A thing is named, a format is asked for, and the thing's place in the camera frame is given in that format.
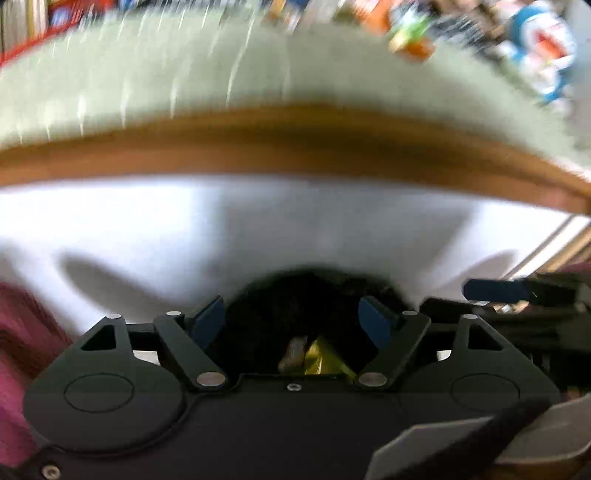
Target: screw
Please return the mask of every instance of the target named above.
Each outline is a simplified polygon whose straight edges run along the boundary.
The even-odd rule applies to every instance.
[[[226,376],[220,372],[204,372],[197,377],[197,383],[202,387],[219,387],[226,383]]]
[[[41,474],[43,477],[47,478],[47,480],[59,480],[61,477],[61,472],[58,467],[55,465],[46,465],[41,469]]]
[[[388,383],[388,377],[379,372],[367,372],[360,375],[357,381],[366,387],[376,388],[383,387],[386,383]]]

